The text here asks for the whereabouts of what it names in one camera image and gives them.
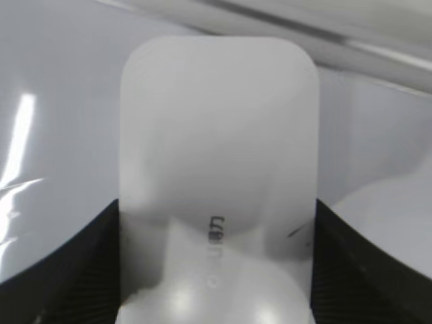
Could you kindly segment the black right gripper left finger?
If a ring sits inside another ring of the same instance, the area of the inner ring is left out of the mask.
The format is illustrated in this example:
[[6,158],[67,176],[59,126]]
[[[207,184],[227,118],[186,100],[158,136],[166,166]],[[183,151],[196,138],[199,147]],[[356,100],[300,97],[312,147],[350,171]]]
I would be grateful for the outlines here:
[[118,200],[1,284],[2,323],[114,323],[120,304]]

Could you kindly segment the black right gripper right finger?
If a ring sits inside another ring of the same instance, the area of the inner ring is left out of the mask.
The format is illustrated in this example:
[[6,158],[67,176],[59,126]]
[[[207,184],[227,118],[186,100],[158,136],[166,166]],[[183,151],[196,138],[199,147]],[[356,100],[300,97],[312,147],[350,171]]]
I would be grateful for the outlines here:
[[430,323],[431,279],[316,203],[311,308],[316,323]]

